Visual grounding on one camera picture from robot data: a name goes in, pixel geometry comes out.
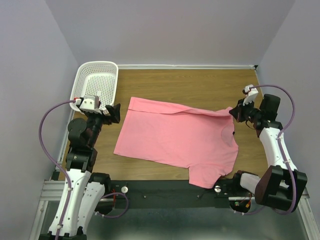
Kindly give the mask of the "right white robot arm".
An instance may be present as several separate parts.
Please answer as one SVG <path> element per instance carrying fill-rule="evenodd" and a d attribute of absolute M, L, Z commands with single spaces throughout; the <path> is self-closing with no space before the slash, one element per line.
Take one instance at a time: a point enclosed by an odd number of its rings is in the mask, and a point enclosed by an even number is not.
<path fill-rule="evenodd" d="M 261 141 L 268 169 L 262 177 L 238 171 L 234 178 L 239 187 L 251 192 L 257 204 L 289 214 L 296 210 L 308 178 L 298 171 L 287 150 L 283 125 L 276 120 L 281 99 L 265 94 L 259 108 L 255 107 L 256 93 L 246 93 L 229 113 L 238 123 L 250 122 Z"/>

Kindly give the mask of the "pink t shirt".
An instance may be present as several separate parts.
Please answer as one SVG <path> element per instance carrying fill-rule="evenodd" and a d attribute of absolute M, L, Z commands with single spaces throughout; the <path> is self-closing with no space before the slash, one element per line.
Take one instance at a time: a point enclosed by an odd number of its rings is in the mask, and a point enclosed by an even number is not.
<path fill-rule="evenodd" d="M 189 184 L 211 189 L 238 155 L 230 110 L 132 97 L 114 154 L 188 169 Z"/>

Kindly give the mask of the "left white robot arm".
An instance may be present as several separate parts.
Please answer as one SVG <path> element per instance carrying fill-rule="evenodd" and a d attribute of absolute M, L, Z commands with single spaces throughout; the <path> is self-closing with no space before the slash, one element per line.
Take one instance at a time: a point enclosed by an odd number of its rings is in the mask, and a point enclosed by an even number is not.
<path fill-rule="evenodd" d="M 87 117 L 75 118 L 67 126 L 69 149 L 65 167 L 60 170 L 65 182 L 59 206 L 51 226 L 41 240 L 85 240 L 87 228 L 98 202 L 104 195 L 113 196 L 109 174 L 94 173 L 98 155 L 95 143 L 103 125 L 118 124 L 121 105 L 99 109 L 81 109 Z"/>

